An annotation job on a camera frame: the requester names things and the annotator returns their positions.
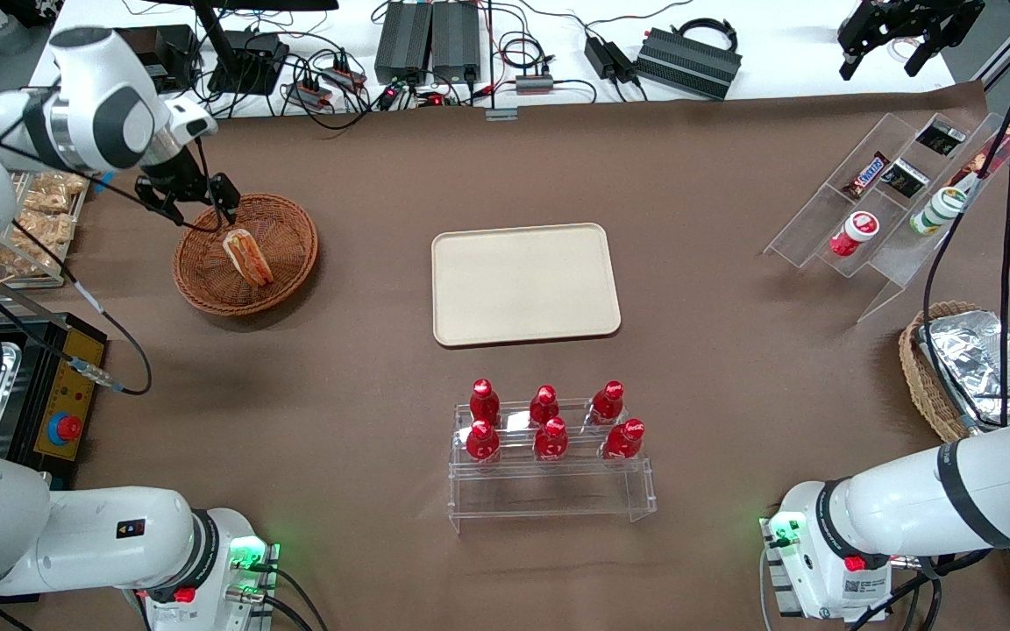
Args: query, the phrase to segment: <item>beige tray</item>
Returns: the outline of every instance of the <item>beige tray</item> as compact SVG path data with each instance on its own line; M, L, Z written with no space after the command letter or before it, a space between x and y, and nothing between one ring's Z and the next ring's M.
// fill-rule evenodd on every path
M431 268L443 346L609 335L621 324L597 223L443 232Z

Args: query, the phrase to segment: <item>red emergency stop button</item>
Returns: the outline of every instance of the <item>red emergency stop button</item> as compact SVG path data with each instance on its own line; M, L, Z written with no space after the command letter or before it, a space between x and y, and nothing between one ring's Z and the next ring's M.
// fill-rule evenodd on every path
M49 431L47 436L49 442L56 444L59 447L65 446L70 442L80 438L81 434L84 432L84 422L80 420L79 416L70 415L68 412L57 412L49 419Z
M868 562L863 560L863 556L847 556L844 559L844 568L848 571L868 569Z

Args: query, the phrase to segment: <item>wicker basket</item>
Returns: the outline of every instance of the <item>wicker basket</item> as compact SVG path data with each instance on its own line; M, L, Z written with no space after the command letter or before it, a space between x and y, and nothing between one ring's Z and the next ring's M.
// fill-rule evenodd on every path
M956 316L957 313L975 311L979 308L967 302L937 302L930 305L929 316L933 320ZM918 348L918 341L914 339L914 334L921 324L922 314L919 311L914 322L910 322L910 326L903 329L902 335L899 335L899 360L902 363L902 375L906 376L907 385L910 387L910 399L914 401L914 407L918 408L941 440L951 442L966 438L969 430L966 424L961 422L961 413L949 401L949 395L946 395L945 389L941 387L941 382L930 366L929 359L922 354Z
M213 209L197 217L194 226L216 226ZM276 282L249 287L224 254L224 235L245 228L256 237ZM217 316L249 316L269 310L301 287L317 262L317 231L300 205L280 196L240 197L236 224L216 232L186 230L174 252L174 283L189 304Z

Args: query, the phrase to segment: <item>clear acrylic shelf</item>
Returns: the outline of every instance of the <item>clear acrylic shelf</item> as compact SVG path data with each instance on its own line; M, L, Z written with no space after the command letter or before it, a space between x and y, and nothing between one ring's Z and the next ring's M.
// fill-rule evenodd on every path
M918 134L934 121L948 124L967 135L966 140L948 156L917 141ZM881 273L887 278L887 285L856 320L862 321L901 295L947 232L945 229L930 236L919 235L910 228L910 216L921 210L933 193L967 174L967 164L978 155L987 140L993 139L1002 121L1003 116L990 113L977 129L970 132L940 113L933 115L922 128L915 128L898 116L887 113L810 197L805 207L770 241L763 254L777 252L795 268L803 268L818 258L848 279L867 267ZM842 188L871 164L877 151L893 163L902 160L913 165L928 177L929 184L908 197L889 184L873 183L860 200L850 199ZM975 208L975 199L971 200L967 212L971 208ZM873 213L879 219L881 230L853 254L835 255L829 250L828 240L836 235L854 211Z
M598 455L613 426L586 426L589 399L561 399L569 445L564 458L536 461L536 430L528 427L528 401L502 403L501 459L475 461L466 451L474 416L470 406L454 408L449 449L449 522L462 532L464 520L541 518L558 515L625 515L634 522L656 511L653 469L645 448L633 458L604 460ZM628 419L622 411L618 422Z

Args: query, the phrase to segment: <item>red bottle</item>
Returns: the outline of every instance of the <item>red bottle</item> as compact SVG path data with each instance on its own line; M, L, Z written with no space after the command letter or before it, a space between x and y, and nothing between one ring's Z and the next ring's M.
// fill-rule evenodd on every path
M552 416L544 427L536 430L536 440L532 450L536 459L550 461L561 459L569 450L569 426L559 416Z
M494 392L489 380L474 382L474 393L470 395L470 414L475 419L485 419L495 428L502 426L502 400Z
M541 385L536 391L532 403L528 405L528 426L543 427L552 416L561 415L561 403L556 400L556 389L549 385Z
M633 458L641 450L641 437L645 435L645 423L629 419L610 428L610 435L598 448L598 455L607 460Z
M590 411L587 412L587 423L593 426L613 426L621 415L621 395L625 389L621 382L610 382L598 395L590 400Z
M488 420L477 419L466 436L466 451L479 462L497 462L501 459L502 441Z

